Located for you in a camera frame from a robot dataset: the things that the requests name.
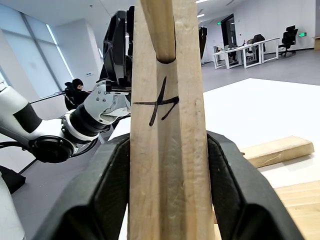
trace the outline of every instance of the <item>white desk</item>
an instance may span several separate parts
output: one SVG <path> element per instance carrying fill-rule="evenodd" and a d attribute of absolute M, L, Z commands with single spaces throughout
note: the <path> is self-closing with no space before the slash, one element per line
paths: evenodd
<path fill-rule="evenodd" d="M 215 69 L 218 69 L 218 68 L 226 66 L 226 69 L 231 69 L 231 68 L 234 68 L 234 67 L 237 67 L 237 66 L 240 66 L 240 65 L 243 64 L 244 68 L 247 69 L 247 68 L 250 68 L 250 67 L 254 67 L 256 65 L 264 64 L 264 63 L 266 63 L 266 62 L 268 62 L 270 60 L 279 59 L 278 39 L 279 39 L 278 37 L 271 38 L 271 39 L 267 39 L 267 40 L 264 40 L 264 41 L 259 41 L 259 42 L 253 43 L 253 44 L 240 46 L 240 47 L 237 47 L 237 48 L 234 48 L 234 49 L 230 49 L 230 50 L 227 50 L 227 51 L 223 50 L 223 51 L 214 53 L 213 54 L 214 67 L 215 67 Z M 264 55 L 264 51 L 263 51 L 263 44 L 271 42 L 271 41 L 276 41 L 275 57 L 265 60 L 265 55 Z M 259 57 L 259 62 L 248 65 L 247 64 L 247 58 L 246 58 L 246 49 L 252 48 L 252 47 L 255 47 L 255 46 L 258 46 L 258 54 L 260 56 Z M 232 53 L 232 52 L 236 52 L 237 59 L 238 59 L 238 64 L 230 66 L 228 53 Z M 219 65 L 218 64 L 217 56 L 221 55 L 221 54 L 224 54 L 225 65 Z"/>
<path fill-rule="evenodd" d="M 206 129 L 239 148 L 291 135 L 314 144 L 315 153 L 260 168 L 273 188 L 320 180 L 320 86 L 249 78 L 203 94 Z M 130 118 L 111 138 L 130 132 Z M 126 240 L 127 217 L 120 240 Z"/>

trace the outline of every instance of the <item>ceiling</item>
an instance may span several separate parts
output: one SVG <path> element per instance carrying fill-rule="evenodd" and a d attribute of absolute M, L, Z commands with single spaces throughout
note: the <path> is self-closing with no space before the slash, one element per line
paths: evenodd
<path fill-rule="evenodd" d="M 209 0 L 197 4 L 198 13 L 204 14 L 199 17 L 199 23 L 205 25 L 212 20 L 223 20 L 233 13 L 234 9 L 246 0 Z"/>
<path fill-rule="evenodd" d="M 209 0 L 198 3 L 198 12 L 205 14 L 198 19 L 199 22 L 227 16 L 245 0 L 234 0 L 226 6 L 231 1 Z M 86 19 L 93 28 L 98 47 L 102 49 L 111 16 L 119 9 L 128 9 L 134 5 L 135 0 L 0 0 L 0 3 L 51 26 Z"/>

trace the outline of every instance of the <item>gray floor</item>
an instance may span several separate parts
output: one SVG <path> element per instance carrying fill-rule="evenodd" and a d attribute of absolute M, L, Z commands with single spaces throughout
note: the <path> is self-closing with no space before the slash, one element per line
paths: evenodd
<path fill-rule="evenodd" d="M 288 53 L 286 58 L 271 60 L 265 64 L 244 69 L 215 69 L 213 62 L 202 66 L 203 90 L 207 92 L 248 78 L 267 79 L 282 82 L 320 85 L 320 52 L 314 50 Z"/>
<path fill-rule="evenodd" d="M 202 66 L 203 88 L 206 92 L 248 78 L 320 85 L 319 63 L 320 51 L 313 50 L 298 51 L 292 57 L 281 57 L 248 69 L 239 66 L 230 70 L 215 70 L 211 62 Z M 23 173 L 26 184 L 12 197 L 27 240 L 35 235 L 66 185 L 89 164 L 97 147 L 64 163 L 36 162 Z"/>

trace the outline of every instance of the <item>wooden stick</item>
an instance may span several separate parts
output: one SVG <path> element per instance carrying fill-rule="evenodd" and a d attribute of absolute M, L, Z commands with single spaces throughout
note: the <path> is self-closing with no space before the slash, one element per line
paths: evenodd
<path fill-rule="evenodd" d="M 289 136 L 240 150 L 244 157 L 256 168 L 282 163 L 313 153 L 311 141 Z"/>
<path fill-rule="evenodd" d="M 176 59 L 175 23 L 172 0 L 141 0 L 156 58 L 161 63 Z"/>
<path fill-rule="evenodd" d="M 214 239 L 196 15 L 194 0 L 136 4 L 131 240 Z"/>

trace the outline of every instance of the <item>black marker writing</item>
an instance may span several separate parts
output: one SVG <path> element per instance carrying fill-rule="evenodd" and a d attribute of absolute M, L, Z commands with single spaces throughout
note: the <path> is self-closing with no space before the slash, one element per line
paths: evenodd
<path fill-rule="evenodd" d="M 161 118 L 161 120 L 165 120 L 166 117 L 168 117 L 169 113 L 172 111 L 172 109 L 174 109 L 174 107 L 179 103 L 179 97 L 178 96 L 175 96 L 175 97 L 170 98 L 168 100 L 164 100 L 166 82 L 167 82 L 167 77 L 165 77 L 164 80 L 163 80 L 161 91 L 160 91 L 160 94 L 159 94 L 158 99 L 156 101 L 134 102 L 133 103 L 133 104 L 140 104 L 140 105 L 154 105 L 154 109 L 153 109 L 153 113 L 152 113 L 152 116 L 151 116 L 151 120 L 149 122 L 149 126 L 150 127 L 155 123 L 159 105 L 173 104 L 173 106 L 170 108 L 170 110 Z"/>

